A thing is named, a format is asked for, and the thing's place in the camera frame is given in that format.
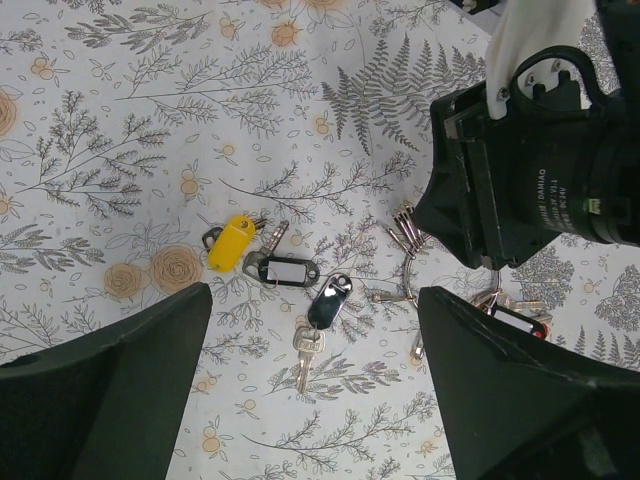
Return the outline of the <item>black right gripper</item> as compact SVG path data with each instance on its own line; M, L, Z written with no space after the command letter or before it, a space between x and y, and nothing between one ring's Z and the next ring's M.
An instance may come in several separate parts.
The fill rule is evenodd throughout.
M639 116L603 93L589 57L547 48L525 61L565 60L554 89L507 90L507 113L489 116L484 84L430 108L433 169L416 226L463 265L515 268L562 233L602 244L639 243Z

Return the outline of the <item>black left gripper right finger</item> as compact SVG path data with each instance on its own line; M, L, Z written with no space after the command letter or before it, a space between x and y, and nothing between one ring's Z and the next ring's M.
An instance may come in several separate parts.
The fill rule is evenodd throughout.
M418 315L459 479L636 479L639 374L504 323L442 287Z

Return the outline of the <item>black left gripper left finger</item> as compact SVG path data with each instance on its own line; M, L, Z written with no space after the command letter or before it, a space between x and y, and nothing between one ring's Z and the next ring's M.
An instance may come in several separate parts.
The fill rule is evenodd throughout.
M2 364L2 478L165 478L211 311L196 282Z

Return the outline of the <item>black tag with white label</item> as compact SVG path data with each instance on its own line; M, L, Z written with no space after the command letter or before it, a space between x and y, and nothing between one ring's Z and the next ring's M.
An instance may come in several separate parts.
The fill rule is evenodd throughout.
M277 256L275 250L289 228L283 220L269 240L258 250L246 254L242 271L265 285L308 288L320 277L319 267L312 260Z

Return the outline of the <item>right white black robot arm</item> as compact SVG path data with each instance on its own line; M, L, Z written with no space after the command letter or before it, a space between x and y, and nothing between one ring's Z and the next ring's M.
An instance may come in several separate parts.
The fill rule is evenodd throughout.
M430 108L413 215L469 268L515 268L562 233L639 243L639 5L510 1L483 82Z

